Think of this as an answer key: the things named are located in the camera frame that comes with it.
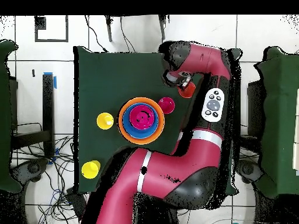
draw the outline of red robot arm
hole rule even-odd
[[[163,77],[169,86],[177,85],[186,75],[211,76],[201,84],[190,120],[171,155],[125,149],[111,160],[118,166],[114,172],[112,164],[106,165],[98,188],[100,207],[95,224],[132,224],[137,192],[185,209],[202,208],[213,194],[231,79],[227,53],[184,41],[165,42],[159,52],[164,54],[167,70]]]

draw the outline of red cup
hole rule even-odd
[[[170,97],[163,97],[161,100],[159,100],[158,105],[164,114],[172,113],[175,109],[175,102]]]
[[[184,98],[191,98],[193,96],[195,88],[196,88],[195,84],[193,82],[190,82],[189,85],[184,90],[179,88],[179,94]]]

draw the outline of magenta cup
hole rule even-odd
[[[131,125],[138,130],[149,128],[155,120],[153,110],[145,105],[138,105],[130,112]]]
[[[170,97],[163,97],[161,100],[159,100],[158,105],[164,114],[172,113],[175,109],[175,102]]]

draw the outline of dark green tablecloth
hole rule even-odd
[[[266,174],[256,186],[269,198],[299,194],[299,176],[293,169],[299,55],[283,54],[271,47],[256,67],[267,91],[261,163]]]
[[[9,92],[8,55],[17,49],[14,42],[0,40],[0,190],[19,193],[22,186],[9,174],[11,163],[12,112]]]
[[[164,72],[161,54],[156,53],[91,53],[78,47],[79,55],[79,192],[94,191],[106,162],[123,146],[136,146],[122,137],[117,129],[117,114],[122,105],[134,97],[147,97],[156,102],[162,97],[175,101],[175,110],[165,115],[161,136],[148,145],[154,151],[171,153],[178,139],[183,118],[192,99],[182,98],[177,88],[162,83]],[[200,75],[194,76],[198,83]],[[114,117],[114,125],[102,130],[96,125],[100,113]],[[101,169],[94,179],[81,174],[84,163],[98,160]]]

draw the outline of orange bowl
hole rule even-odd
[[[126,132],[126,130],[123,127],[124,112],[127,110],[128,107],[130,107],[131,105],[133,105],[135,103],[149,104],[157,112],[157,115],[158,115],[158,118],[159,118],[158,127],[157,127],[156,131],[151,136],[149,136],[148,138],[144,138],[144,139],[133,138]],[[125,137],[126,140],[128,140],[128,141],[130,141],[134,144],[144,145],[144,144],[149,144],[149,143],[155,141],[160,136],[160,134],[162,133],[163,128],[164,128],[164,124],[165,124],[165,119],[164,119],[164,113],[163,113],[162,109],[160,108],[160,106],[156,102],[154,102],[153,100],[151,100],[149,98],[145,98],[145,97],[133,98],[133,99],[129,100],[125,105],[123,105],[123,107],[120,109],[120,112],[119,112],[119,117],[118,117],[119,131],[122,134],[122,136]]]

